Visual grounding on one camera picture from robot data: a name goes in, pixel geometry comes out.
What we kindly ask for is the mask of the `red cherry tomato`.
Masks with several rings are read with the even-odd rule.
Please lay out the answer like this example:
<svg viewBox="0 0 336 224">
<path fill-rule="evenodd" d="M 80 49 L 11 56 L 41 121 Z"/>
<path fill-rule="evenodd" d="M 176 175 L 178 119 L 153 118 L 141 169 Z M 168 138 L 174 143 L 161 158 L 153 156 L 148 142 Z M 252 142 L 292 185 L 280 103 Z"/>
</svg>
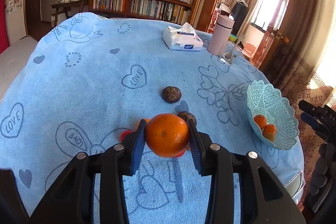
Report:
<svg viewBox="0 0 336 224">
<path fill-rule="evenodd" d="M 124 140 L 124 138 L 126 137 L 126 135 L 131 134 L 132 131 L 131 130 L 125 130 L 121 133 L 120 137 L 119 137 L 119 142 L 122 143 L 122 141 Z"/>
<path fill-rule="evenodd" d="M 185 152 L 187 151 L 187 149 L 185 148 L 183 151 L 181 151 L 178 155 L 174 156 L 174 158 L 178 158 L 181 157 L 185 154 Z"/>
</svg>

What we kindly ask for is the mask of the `large orange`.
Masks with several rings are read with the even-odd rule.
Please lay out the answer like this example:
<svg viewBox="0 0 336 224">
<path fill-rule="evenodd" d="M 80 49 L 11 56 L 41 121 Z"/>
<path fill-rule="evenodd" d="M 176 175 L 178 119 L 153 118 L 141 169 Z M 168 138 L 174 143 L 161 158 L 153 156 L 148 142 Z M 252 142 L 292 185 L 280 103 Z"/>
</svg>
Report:
<svg viewBox="0 0 336 224">
<path fill-rule="evenodd" d="M 164 113 L 153 117 L 145 129 L 147 146 L 157 156 L 173 158 L 189 143 L 187 123 L 177 115 Z"/>
</svg>

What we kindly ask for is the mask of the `dark wrinkled passion fruit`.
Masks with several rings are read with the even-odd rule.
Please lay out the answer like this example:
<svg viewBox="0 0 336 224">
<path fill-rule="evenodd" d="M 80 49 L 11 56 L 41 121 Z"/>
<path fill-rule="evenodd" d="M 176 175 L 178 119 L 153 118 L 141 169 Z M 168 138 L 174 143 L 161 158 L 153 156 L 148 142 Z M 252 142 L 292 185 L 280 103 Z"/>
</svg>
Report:
<svg viewBox="0 0 336 224">
<path fill-rule="evenodd" d="M 162 98 L 167 103 L 177 103 L 182 98 L 182 93 L 175 86 L 167 86 L 162 90 Z"/>
</svg>

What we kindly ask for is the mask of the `light blue lattice fruit basket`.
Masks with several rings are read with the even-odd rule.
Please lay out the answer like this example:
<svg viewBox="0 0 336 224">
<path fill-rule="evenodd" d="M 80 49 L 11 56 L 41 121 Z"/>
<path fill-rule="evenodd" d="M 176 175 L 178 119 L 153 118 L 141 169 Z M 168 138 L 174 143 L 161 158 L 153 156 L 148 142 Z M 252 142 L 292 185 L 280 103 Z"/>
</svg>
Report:
<svg viewBox="0 0 336 224">
<path fill-rule="evenodd" d="M 272 84 L 254 80 L 247 88 L 247 114 L 250 126 L 256 136 L 267 146 L 279 150 L 290 150 L 298 141 L 298 120 L 289 100 L 281 95 Z M 272 124 L 277 131 L 274 141 L 263 136 L 262 129 L 254 117 L 262 115 L 267 124 Z"/>
</svg>

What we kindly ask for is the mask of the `patterned beige curtain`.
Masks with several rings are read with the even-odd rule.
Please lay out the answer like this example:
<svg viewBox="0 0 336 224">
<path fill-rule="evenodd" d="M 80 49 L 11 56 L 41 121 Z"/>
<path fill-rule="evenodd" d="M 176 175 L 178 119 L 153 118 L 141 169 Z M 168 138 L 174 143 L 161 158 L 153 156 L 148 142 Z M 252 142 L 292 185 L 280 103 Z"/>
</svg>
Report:
<svg viewBox="0 0 336 224">
<path fill-rule="evenodd" d="M 264 75 L 290 104 L 335 108 L 335 0 L 289 0 L 278 43 Z"/>
</svg>

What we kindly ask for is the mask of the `wooden door with knob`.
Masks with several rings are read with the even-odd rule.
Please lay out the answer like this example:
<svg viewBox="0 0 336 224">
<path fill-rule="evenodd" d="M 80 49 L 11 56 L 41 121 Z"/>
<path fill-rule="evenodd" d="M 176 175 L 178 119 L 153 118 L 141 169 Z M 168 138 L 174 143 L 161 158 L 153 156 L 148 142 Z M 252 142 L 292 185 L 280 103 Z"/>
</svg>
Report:
<svg viewBox="0 0 336 224">
<path fill-rule="evenodd" d="M 284 18 L 289 0 L 259 0 L 257 10 L 252 16 L 251 24 L 264 32 L 262 40 L 253 54 L 251 63 L 261 69 L 273 42 L 279 40 L 280 26 Z"/>
</svg>

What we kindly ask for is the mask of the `clear drinking glass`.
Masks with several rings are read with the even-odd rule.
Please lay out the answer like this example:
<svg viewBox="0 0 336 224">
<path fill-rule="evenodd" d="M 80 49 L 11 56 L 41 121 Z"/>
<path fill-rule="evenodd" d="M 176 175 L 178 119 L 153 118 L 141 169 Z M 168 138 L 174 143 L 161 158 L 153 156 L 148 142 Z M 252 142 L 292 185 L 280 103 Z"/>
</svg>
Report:
<svg viewBox="0 0 336 224">
<path fill-rule="evenodd" d="M 220 56 L 220 61 L 231 65 L 235 59 L 242 55 L 242 49 L 233 42 L 227 42 L 223 54 Z"/>
</svg>

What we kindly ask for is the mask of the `metal spoon in glass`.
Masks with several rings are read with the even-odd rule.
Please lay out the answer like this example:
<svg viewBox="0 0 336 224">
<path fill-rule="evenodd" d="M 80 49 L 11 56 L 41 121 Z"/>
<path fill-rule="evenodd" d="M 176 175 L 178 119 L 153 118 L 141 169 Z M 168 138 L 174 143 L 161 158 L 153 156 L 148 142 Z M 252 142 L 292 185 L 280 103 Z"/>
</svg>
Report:
<svg viewBox="0 0 336 224">
<path fill-rule="evenodd" d="M 240 39 L 237 36 L 230 34 L 228 38 L 228 48 L 224 53 L 224 57 L 233 61 L 236 57 L 243 55 L 243 48 L 244 46 Z"/>
</svg>

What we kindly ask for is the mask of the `light blue patterned towel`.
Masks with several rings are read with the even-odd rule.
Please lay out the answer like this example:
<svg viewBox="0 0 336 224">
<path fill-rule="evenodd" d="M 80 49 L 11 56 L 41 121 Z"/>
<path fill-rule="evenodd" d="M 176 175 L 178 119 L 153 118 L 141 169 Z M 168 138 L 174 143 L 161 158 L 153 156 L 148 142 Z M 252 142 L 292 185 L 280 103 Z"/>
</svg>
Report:
<svg viewBox="0 0 336 224">
<path fill-rule="evenodd" d="M 205 48 L 171 51 L 167 27 L 85 12 L 38 42 L 1 102 L 1 168 L 13 171 L 28 213 L 78 152 L 104 152 L 139 120 L 181 111 L 228 151 L 257 152 L 299 201 L 301 145 L 269 147 L 249 124 L 247 88 L 265 76 L 242 57 L 227 65 Z M 167 86 L 181 90 L 177 103 L 163 100 Z"/>
</svg>

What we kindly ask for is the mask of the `pink thermos bottle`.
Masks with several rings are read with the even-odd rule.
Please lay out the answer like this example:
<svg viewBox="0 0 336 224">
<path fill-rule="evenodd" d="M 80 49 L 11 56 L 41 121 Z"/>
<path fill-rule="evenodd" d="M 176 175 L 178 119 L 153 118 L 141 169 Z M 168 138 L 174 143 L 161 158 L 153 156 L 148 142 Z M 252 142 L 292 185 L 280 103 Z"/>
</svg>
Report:
<svg viewBox="0 0 336 224">
<path fill-rule="evenodd" d="M 215 56 L 220 56 L 224 53 L 234 22 L 234 20 L 230 19 L 226 15 L 218 15 L 214 32 L 208 47 L 209 53 Z"/>
</svg>

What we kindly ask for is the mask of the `grey mattress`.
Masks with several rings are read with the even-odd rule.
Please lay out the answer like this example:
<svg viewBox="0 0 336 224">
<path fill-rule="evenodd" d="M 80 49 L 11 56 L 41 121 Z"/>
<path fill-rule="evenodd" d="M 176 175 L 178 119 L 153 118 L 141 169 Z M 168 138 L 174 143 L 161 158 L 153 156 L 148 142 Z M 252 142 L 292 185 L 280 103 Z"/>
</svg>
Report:
<svg viewBox="0 0 336 224">
<path fill-rule="evenodd" d="M 0 96 L 1 101 L 11 83 L 27 64 L 27 61 L 37 46 L 37 41 L 25 36 L 9 46 L 0 56 Z"/>
</svg>

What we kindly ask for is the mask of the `white tissue pack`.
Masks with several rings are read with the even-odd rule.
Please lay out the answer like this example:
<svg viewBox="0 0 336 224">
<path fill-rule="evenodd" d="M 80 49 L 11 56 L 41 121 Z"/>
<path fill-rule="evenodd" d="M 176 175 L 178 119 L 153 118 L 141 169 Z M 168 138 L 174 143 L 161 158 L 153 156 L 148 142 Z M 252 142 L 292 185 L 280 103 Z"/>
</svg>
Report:
<svg viewBox="0 0 336 224">
<path fill-rule="evenodd" d="M 203 48 L 203 41 L 196 34 L 192 25 L 187 22 L 181 28 L 168 26 L 163 31 L 162 38 L 171 51 L 199 52 Z"/>
</svg>

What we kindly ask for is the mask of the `dark wooden side table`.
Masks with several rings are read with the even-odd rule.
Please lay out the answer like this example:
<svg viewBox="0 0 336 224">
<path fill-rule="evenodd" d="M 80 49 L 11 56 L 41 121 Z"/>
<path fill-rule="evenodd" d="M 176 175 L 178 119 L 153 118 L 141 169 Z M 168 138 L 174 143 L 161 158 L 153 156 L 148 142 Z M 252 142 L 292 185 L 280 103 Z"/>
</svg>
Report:
<svg viewBox="0 0 336 224">
<path fill-rule="evenodd" d="M 52 9 L 55 9 L 55 12 L 52 14 L 54 18 L 51 20 L 51 22 L 54 24 L 54 27 L 58 25 L 58 15 L 65 14 L 66 19 L 69 19 L 71 16 L 69 16 L 69 12 L 71 11 L 72 7 L 78 7 L 79 12 L 84 11 L 84 6 L 88 5 L 88 0 L 80 0 L 80 1 L 70 1 L 70 2 L 62 2 L 62 3 L 56 3 L 51 5 Z"/>
</svg>

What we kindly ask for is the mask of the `red wall panel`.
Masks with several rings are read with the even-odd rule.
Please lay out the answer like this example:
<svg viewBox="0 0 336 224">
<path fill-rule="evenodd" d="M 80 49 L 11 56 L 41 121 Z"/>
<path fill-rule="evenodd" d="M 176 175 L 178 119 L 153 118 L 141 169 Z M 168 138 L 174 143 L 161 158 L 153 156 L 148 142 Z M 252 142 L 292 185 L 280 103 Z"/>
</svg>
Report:
<svg viewBox="0 0 336 224">
<path fill-rule="evenodd" d="M 0 53 L 9 47 L 5 18 L 6 0 L 0 0 Z"/>
</svg>

